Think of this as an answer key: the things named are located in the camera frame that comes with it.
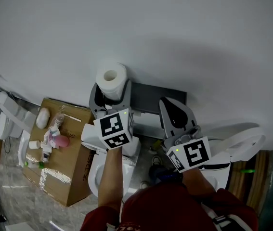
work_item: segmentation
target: shoe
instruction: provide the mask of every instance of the shoe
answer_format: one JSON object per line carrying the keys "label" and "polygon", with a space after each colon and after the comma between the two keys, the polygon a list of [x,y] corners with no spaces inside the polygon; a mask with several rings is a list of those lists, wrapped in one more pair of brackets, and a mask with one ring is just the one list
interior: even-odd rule
{"label": "shoe", "polygon": [[140,189],[145,189],[145,188],[147,188],[147,187],[150,187],[149,182],[143,180],[143,181],[141,182],[141,184],[140,184]]}
{"label": "shoe", "polygon": [[162,165],[162,160],[161,157],[159,156],[154,156],[151,160],[151,165]]}

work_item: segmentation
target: marble floor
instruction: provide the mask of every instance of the marble floor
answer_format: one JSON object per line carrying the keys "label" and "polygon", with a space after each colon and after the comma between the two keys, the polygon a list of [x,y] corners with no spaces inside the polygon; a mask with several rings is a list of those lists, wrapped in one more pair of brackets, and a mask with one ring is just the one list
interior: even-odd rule
{"label": "marble floor", "polygon": [[[148,148],[155,142],[147,137],[140,140],[142,148],[130,183],[136,188],[142,180],[149,180],[148,170],[153,155]],[[0,204],[8,220],[7,225],[27,222],[36,231],[78,231],[86,214],[97,207],[97,198],[91,194],[70,207],[50,198],[23,175],[18,165],[19,142],[20,139],[8,139],[1,151]]]}

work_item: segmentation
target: maroon t-shirt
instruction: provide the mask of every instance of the maroon t-shirt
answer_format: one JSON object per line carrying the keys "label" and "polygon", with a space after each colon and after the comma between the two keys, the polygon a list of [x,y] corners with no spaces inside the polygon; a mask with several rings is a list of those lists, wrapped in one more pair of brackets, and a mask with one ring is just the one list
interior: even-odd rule
{"label": "maroon t-shirt", "polygon": [[216,231],[200,202],[218,216],[237,215],[253,231],[258,230],[254,210],[227,190],[195,199],[183,184],[161,183],[131,196],[123,206],[121,223],[116,210],[101,206],[86,215],[81,231],[105,231],[107,223],[119,227],[118,231]]}

